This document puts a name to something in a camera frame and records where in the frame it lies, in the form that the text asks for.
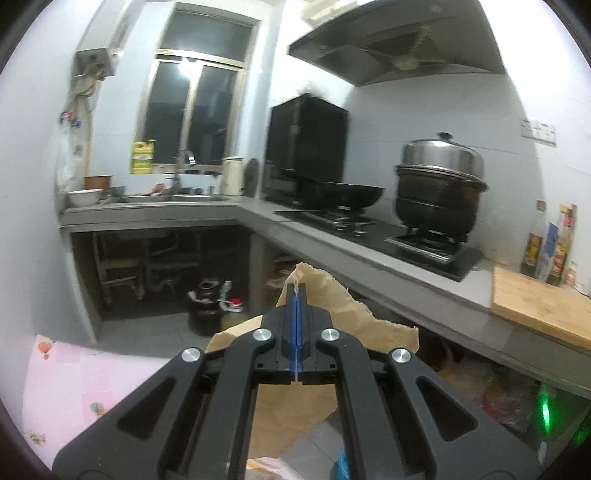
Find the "window glass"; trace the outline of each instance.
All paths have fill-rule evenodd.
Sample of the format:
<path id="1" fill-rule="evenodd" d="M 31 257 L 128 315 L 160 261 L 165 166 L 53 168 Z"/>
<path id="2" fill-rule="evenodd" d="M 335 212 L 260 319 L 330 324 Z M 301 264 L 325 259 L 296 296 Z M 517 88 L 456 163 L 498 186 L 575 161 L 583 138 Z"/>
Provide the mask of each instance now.
<path id="1" fill-rule="evenodd" d="M 153 138 L 154 162 L 172 163 L 178 153 L 189 76 L 180 63 L 161 61 L 154 78 L 145 123 L 146 140 Z"/>
<path id="2" fill-rule="evenodd" d="M 252 27 L 221 18 L 175 12 L 161 48 L 190 50 L 244 61 Z"/>
<path id="3" fill-rule="evenodd" d="M 198 164 L 219 165 L 224 157 L 235 83 L 233 70 L 203 67 L 187 143 Z"/>

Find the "range hood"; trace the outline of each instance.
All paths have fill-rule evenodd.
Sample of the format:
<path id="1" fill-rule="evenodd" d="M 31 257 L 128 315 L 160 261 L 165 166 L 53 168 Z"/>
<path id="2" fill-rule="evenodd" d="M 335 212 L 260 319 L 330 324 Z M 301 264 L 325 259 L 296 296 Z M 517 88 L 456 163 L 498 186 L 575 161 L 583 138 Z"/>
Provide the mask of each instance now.
<path id="1" fill-rule="evenodd" d="M 374 0 L 290 45 L 355 86 L 440 73 L 505 73 L 478 0 Z"/>

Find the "stainless steel sink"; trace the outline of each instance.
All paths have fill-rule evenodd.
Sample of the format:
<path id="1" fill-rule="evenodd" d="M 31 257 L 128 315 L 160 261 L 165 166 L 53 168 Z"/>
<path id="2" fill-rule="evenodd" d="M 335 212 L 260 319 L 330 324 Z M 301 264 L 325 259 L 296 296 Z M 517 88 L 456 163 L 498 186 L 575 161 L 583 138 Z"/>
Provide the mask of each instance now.
<path id="1" fill-rule="evenodd" d="M 154 202 L 219 202 L 223 200 L 222 195 L 134 195 L 121 197 L 116 203 L 154 203 Z"/>

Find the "black pot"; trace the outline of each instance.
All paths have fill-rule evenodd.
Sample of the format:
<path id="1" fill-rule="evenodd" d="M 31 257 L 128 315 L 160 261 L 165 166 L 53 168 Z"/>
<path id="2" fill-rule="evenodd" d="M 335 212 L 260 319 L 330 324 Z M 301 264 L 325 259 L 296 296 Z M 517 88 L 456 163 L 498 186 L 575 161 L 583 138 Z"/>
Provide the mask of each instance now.
<path id="1" fill-rule="evenodd" d="M 397 172 L 396 214 L 404 225 L 450 237 L 472 231 L 484 182 L 404 167 Z"/>
<path id="2" fill-rule="evenodd" d="M 302 207 L 318 210 L 339 206 L 349 207 L 351 210 L 361 210 L 377 202 L 383 191 L 383 188 L 367 185 L 309 179 L 298 181 L 298 198 Z"/>
<path id="3" fill-rule="evenodd" d="M 189 326 L 196 334 L 211 337 L 221 331 L 219 296 L 220 284 L 214 278 L 204 279 L 197 290 L 187 295 Z"/>

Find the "brown paper bag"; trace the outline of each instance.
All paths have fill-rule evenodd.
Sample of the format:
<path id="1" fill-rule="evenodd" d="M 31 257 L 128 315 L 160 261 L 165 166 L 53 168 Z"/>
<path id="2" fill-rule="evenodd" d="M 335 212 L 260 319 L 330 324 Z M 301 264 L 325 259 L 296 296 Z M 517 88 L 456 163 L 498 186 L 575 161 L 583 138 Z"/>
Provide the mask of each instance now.
<path id="1" fill-rule="evenodd" d="M 300 263 L 287 278 L 277 306 L 285 305 L 287 284 L 305 284 L 308 304 L 328 310 L 333 326 L 355 335 L 365 348 L 387 353 L 404 347 L 416 353 L 418 329 L 376 320 L 369 309 L 355 301 L 332 275 Z M 254 317 L 225 332 L 217 333 L 207 351 L 226 348 L 243 333 L 261 326 Z M 336 410 L 333 385 L 260 385 L 256 397 L 248 458 L 278 458 L 300 437 Z"/>

